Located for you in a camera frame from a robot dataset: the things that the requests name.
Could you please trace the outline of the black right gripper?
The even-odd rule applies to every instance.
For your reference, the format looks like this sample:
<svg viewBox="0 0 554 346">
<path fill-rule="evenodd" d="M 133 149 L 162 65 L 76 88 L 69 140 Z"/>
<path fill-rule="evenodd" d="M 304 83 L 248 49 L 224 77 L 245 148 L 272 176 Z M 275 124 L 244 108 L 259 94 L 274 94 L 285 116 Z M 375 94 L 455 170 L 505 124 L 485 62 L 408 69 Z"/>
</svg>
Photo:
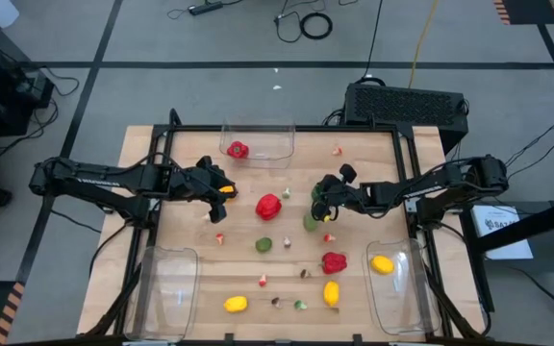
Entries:
<svg viewBox="0 0 554 346">
<path fill-rule="evenodd" d="M 340 167 L 339 173 L 339 178 L 328 174 L 315 184 L 318 197 L 313 201 L 313 211 L 318 211 L 319 221 L 336 220 L 339 217 L 339 207 L 369 214 L 365 205 L 365 191 L 350 185 L 357 177 L 355 169 L 345 163 Z"/>
</svg>

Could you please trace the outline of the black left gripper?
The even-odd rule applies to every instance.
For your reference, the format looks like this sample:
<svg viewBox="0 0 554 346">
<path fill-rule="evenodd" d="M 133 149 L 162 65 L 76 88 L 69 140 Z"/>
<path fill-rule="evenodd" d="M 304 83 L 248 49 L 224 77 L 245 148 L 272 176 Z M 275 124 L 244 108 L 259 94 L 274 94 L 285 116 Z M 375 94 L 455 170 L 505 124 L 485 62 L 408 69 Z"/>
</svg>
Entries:
<svg viewBox="0 0 554 346">
<path fill-rule="evenodd" d="M 207 203 L 211 206 L 211 222 L 216 224 L 222 221 L 227 215 L 225 202 L 236 198 L 237 194 L 221 192 L 220 189 L 225 186 L 234 187 L 235 183 L 225 176 L 225 172 L 213 163 L 210 156 L 201 157 L 193 167 L 184 168 L 176 161 L 173 166 L 173 190 L 177 199 Z"/>
</svg>

